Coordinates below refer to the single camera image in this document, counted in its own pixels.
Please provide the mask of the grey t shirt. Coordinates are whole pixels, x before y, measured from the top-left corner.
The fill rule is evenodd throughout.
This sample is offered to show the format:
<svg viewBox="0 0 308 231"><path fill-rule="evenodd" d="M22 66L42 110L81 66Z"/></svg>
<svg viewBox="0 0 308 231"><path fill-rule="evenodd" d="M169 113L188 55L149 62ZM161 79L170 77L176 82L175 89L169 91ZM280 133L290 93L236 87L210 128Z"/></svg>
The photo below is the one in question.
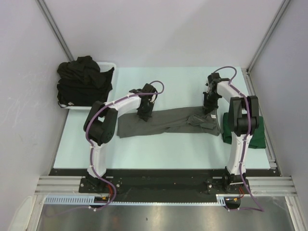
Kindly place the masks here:
<svg viewBox="0 0 308 231"><path fill-rule="evenodd" d="M205 114L200 106L183 107L154 111L147 121L134 113L124 114L118 118L116 135L120 138L162 133L207 133L219 136L217 111Z"/></svg>

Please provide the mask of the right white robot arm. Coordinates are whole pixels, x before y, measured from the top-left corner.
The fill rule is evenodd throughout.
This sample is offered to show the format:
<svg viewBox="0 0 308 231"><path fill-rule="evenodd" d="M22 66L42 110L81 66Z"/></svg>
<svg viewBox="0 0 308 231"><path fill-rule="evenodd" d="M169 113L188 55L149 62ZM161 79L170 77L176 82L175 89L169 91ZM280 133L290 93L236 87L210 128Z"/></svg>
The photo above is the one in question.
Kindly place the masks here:
<svg viewBox="0 0 308 231"><path fill-rule="evenodd" d="M231 131L231 153L221 179L209 179L217 193L240 193L248 184L246 179L246 155L255 130L259 127L257 96L245 96L231 84L228 78L212 73L207 78L208 90L204 92L203 110L210 113L218 108L218 100L229 103L228 126Z"/></svg>

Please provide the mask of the green folded t shirt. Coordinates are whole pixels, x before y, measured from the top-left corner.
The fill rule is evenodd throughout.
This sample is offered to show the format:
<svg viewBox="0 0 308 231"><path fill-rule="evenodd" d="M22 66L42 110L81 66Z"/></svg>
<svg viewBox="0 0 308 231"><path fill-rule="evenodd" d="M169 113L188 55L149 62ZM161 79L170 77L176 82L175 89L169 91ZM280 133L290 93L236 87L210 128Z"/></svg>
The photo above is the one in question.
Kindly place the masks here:
<svg viewBox="0 0 308 231"><path fill-rule="evenodd" d="M231 130L228 125L228 113L224 113L222 117L222 139L224 143L231 144L232 135ZM249 143L249 148L252 149L265 149L265 128L264 128L264 119L262 116L259 117L259 127L255 130L252 139Z"/></svg>

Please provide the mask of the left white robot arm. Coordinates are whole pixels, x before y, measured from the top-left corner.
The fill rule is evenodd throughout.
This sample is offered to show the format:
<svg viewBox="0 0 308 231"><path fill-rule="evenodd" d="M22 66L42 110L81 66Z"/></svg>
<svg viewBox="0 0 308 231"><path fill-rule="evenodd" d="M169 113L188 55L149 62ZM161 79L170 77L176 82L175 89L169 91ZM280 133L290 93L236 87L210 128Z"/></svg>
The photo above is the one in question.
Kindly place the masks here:
<svg viewBox="0 0 308 231"><path fill-rule="evenodd" d="M113 138L117 120L132 110L137 110L137 117L147 121L152 116L154 103L159 94L152 83L142 89L132 89L129 93L115 101L96 101L90 109L84 124L86 140L90 144L90 165L86 180L95 192L102 192L107 185L103 178L106 174L106 145Z"/></svg>

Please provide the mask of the aluminium frame rail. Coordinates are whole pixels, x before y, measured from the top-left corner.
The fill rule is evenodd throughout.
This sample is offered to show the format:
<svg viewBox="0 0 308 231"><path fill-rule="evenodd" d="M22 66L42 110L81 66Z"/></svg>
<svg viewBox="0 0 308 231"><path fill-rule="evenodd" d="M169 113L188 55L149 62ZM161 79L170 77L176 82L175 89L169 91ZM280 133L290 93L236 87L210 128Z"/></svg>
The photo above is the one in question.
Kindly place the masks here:
<svg viewBox="0 0 308 231"><path fill-rule="evenodd" d="M36 195L77 195L81 176L41 176ZM254 196L297 196L291 177L248 177Z"/></svg>

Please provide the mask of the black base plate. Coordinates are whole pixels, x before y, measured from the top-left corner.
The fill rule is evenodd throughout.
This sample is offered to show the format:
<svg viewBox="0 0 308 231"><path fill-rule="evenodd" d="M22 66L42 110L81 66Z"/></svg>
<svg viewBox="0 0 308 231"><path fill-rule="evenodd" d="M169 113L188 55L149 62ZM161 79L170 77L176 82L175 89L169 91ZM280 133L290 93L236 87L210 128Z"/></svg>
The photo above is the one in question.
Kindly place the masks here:
<svg viewBox="0 0 308 231"><path fill-rule="evenodd" d="M240 189L248 194L243 183L239 186L222 182L223 169L210 170L146 170L108 169L103 178L116 188L115 202L137 203L207 203L214 202L216 194L239 195ZM111 186L92 177L86 169L52 169L49 176L79 177L79 193L110 193ZM253 177L280 177L278 169L249 169L246 183L252 186Z"/></svg>

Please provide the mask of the black t shirts pile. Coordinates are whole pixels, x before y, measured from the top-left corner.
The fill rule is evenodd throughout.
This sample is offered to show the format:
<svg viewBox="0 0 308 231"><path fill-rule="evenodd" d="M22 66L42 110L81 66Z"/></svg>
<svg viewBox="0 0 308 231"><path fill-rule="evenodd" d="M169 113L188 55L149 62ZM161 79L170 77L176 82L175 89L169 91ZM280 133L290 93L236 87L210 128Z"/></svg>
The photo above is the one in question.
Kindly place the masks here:
<svg viewBox="0 0 308 231"><path fill-rule="evenodd" d="M114 71L112 68L107 72L101 72L97 62L89 55L59 64L58 102L66 105L92 106L96 101L107 101L113 89Z"/></svg>

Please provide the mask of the white plastic basket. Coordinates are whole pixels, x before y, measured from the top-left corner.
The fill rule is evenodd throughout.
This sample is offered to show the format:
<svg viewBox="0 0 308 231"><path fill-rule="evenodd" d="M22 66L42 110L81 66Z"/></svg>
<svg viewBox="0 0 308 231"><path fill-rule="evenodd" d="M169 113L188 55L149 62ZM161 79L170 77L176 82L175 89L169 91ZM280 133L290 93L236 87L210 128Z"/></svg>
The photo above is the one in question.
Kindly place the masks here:
<svg viewBox="0 0 308 231"><path fill-rule="evenodd" d="M116 64L110 62L97 62L98 66L100 67L101 72L107 72L110 69L114 68L116 70ZM66 105L61 104L58 102L58 105L61 108L68 109L68 110L90 110L91 106L75 106L75 105Z"/></svg>

